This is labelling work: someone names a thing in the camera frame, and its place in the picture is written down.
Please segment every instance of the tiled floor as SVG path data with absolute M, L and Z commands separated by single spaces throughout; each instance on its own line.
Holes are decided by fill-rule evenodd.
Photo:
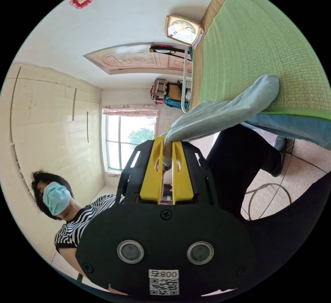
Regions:
M 274 144 L 276 135 L 264 131 L 258 131 L 258 133 L 271 145 Z M 292 154 L 287 153 L 285 156 L 283 173 L 278 178 L 274 178 L 261 170 L 251 183 L 248 191 L 267 183 L 276 183 L 283 186 L 288 191 L 291 200 L 294 201 L 311 184 L 330 171 L 331 151 L 306 141 L 295 140 Z M 274 214 L 290 203 L 287 193 L 281 187 L 277 185 L 267 186 L 255 194 L 246 195 L 241 210 L 241 214 L 245 219 L 248 219 L 250 199 L 252 199 L 250 215 L 253 220 Z

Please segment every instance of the qr code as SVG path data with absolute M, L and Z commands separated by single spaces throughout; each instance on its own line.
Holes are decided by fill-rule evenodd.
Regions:
M 150 279 L 151 295 L 179 295 L 179 279 Z

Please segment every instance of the yellow bracket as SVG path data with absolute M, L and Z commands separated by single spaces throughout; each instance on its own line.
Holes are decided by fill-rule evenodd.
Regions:
M 181 141 L 172 143 L 172 201 L 191 201 L 194 193 Z
M 140 197 L 146 201 L 153 201 L 160 204 L 162 194 L 162 160 L 163 160 L 164 137 L 156 137 L 149 157 L 144 182 L 141 187 Z
M 156 137 L 148 161 L 140 198 L 160 204 L 162 196 L 164 137 Z M 181 141 L 172 143 L 172 200 L 173 204 L 191 201 L 194 193 Z

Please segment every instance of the black hair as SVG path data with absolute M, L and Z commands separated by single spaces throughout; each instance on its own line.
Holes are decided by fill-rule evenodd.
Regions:
M 43 212 L 46 216 L 49 218 L 55 219 L 55 220 L 62 220 L 59 217 L 53 216 L 51 212 L 49 211 L 48 207 L 45 205 L 45 203 L 42 200 L 42 196 L 40 195 L 40 191 L 37 189 L 38 182 L 42 181 L 46 184 L 50 184 L 51 182 L 57 182 L 62 186 L 65 186 L 68 191 L 70 192 L 71 197 L 73 198 L 73 194 L 71 191 L 71 187 L 68 183 L 68 181 L 64 180 L 61 176 L 48 173 L 45 171 L 37 171 L 32 173 L 33 181 L 31 183 L 32 190 L 34 192 L 34 199 L 36 200 L 36 204 L 41 212 Z

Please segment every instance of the clock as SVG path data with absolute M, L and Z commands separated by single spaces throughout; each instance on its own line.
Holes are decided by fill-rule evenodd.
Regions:
M 166 37 L 191 47 L 198 44 L 203 34 L 200 23 L 180 16 L 167 16 L 165 25 Z

